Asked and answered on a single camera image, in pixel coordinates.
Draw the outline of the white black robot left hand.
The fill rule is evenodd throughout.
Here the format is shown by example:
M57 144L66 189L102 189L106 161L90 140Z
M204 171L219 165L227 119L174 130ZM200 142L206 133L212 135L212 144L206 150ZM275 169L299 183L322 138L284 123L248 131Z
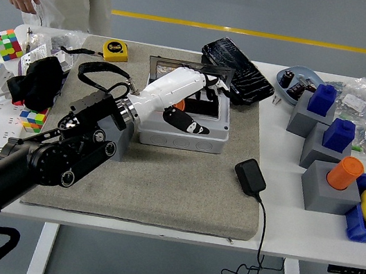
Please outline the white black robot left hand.
M229 91L228 86L218 77L201 74L188 67L178 67L146 85L146 88L139 94L129 94L128 98L137 113L136 119L139 123L144 123L152 112L165 110L200 91L203 87Z

